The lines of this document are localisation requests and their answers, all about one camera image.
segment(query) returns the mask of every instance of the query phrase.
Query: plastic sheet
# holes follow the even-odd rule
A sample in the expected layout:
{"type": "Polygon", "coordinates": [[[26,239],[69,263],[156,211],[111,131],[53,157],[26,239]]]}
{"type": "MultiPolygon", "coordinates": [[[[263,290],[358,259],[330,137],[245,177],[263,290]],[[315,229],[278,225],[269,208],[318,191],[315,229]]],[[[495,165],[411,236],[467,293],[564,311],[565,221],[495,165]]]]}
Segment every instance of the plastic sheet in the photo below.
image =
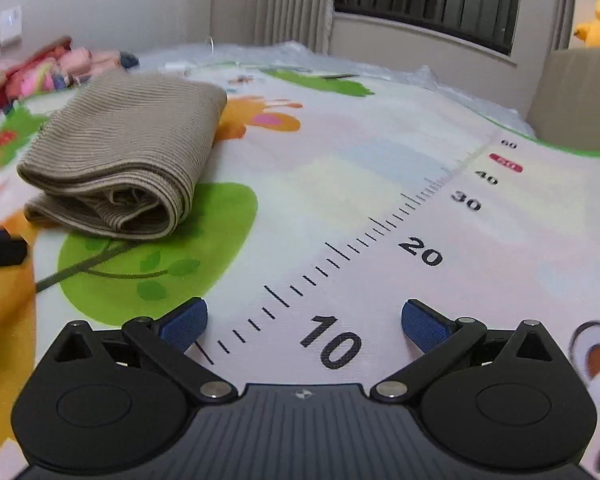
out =
{"type": "Polygon", "coordinates": [[[355,73],[362,76],[407,83],[438,92],[524,136],[536,136],[531,126],[525,123],[517,111],[440,83],[433,71],[426,65],[416,72],[396,72],[395,70],[356,63],[346,59],[319,56],[308,50],[304,45],[293,41],[265,47],[215,44],[213,49],[209,43],[195,43],[156,50],[139,57],[141,70],[161,69],[169,63],[172,70],[184,71],[187,68],[233,61],[241,64],[264,64],[296,70],[355,73]]]}

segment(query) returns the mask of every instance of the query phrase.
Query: pink patch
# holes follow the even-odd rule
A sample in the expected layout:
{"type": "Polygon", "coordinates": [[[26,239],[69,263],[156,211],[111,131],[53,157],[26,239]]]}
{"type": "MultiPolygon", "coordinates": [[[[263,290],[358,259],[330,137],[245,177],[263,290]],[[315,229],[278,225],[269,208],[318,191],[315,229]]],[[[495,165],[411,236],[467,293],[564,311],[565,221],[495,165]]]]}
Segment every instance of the pink patch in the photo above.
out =
{"type": "Polygon", "coordinates": [[[275,115],[258,114],[253,118],[253,123],[262,126],[278,126],[282,120],[275,115]]]}

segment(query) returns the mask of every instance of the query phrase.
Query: folded towel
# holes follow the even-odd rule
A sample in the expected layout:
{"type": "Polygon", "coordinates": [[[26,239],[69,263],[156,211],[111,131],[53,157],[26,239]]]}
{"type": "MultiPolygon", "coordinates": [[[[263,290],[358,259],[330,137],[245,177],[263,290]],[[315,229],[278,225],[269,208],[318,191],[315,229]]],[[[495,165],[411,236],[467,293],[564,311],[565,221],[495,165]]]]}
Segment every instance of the folded towel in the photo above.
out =
{"type": "Polygon", "coordinates": [[[96,235],[151,240],[191,211],[226,93],[161,74],[105,72],[40,129],[18,164],[25,207],[96,235]]]}

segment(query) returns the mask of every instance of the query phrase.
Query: light switch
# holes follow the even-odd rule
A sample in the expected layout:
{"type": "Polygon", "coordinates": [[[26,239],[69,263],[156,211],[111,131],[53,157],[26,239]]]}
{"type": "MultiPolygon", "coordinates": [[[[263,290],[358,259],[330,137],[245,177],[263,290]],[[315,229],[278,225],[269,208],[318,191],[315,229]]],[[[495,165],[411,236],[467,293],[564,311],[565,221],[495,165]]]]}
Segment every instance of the light switch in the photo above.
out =
{"type": "Polygon", "coordinates": [[[0,13],[0,46],[7,46],[22,38],[22,9],[20,6],[0,13]]]}

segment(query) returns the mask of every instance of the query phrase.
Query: silver screw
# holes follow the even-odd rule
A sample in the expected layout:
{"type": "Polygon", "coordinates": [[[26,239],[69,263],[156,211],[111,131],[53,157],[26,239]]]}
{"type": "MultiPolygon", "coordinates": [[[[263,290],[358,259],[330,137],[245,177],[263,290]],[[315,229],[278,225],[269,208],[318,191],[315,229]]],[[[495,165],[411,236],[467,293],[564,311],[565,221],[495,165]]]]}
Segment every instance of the silver screw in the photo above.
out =
{"type": "Polygon", "coordinates": [[[220,399],[231,393],[231,385],[224,381],[211,381],[202,385],[200,393],[211,399],[220,399]]]}
{"type": "Polygon", "coordinates": [[[401,397],[407,391],[407,385],[400,381],[384,381],[376,386],[376,392],[383,397],[389,397],[390,399],[401,397]]]}

